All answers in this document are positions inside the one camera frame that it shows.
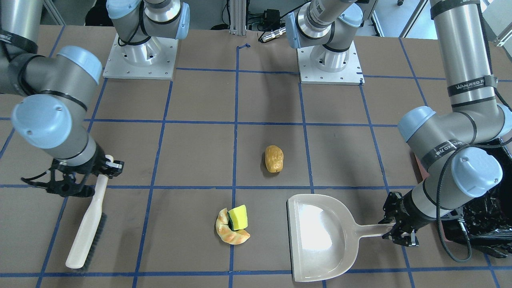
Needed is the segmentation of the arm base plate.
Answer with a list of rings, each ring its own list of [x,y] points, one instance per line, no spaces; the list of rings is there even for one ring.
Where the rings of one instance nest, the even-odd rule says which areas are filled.
[[[296,51],[300,81],[304,84],[365,84],[354,42],[348,50],[340,53],[321,45]]]
[[[121,47],[118,36],[106,61],[104,78],[172,80],[179,41],[152,37],[148,42]]]

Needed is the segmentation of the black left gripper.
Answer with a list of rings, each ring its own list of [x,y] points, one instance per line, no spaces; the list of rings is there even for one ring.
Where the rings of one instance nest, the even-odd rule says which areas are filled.
[[[379,224],[394,222],[391,230],[382,235],[383,239],[394,240],[395,244],[406,247],[418,247],[416,232],[424,226],[424,214],[412,201],[412,192],[402,196],[399,192],[390,192],[383,206],[384,217]]]

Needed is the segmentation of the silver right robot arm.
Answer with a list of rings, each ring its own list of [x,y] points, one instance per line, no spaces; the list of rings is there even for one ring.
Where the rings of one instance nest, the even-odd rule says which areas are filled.
[[[103,66],[88,50],[65,46],[56,57],[37,53],[42,1],[1,2],[1,92],[22,96],[11,115],[14,129],[29,144],[52,157],[50,180],[23,178],[23,182],[62,197],[92,197],[99,187],[88,177],[113,178],[124,163],[109,159],[84,129],[100,76],[115,77],[113,64]],[[106,10],[117,33],[110,53],[123,69],[148,72],[148,78],[173,71],[170,47],[187,37],[190,6],[180,0],[108,0]]]

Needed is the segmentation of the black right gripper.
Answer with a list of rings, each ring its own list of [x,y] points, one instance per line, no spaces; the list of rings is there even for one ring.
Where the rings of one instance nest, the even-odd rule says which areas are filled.
[[[123,172],[124,162],[120,160],[106,161],[105,155],[98,154],[85,164],[72,168],[53,159],[50,168],[46,171],[35,177],[21,178],[21,181],[27,185],[42,188],[49,194],[61,197],[88,198],[95,195],[95,191],[92,186],[86,185],[86,181],[91,174],[99,175],[102,168],[105,168],[105,175],[108,178],[117,177]]]

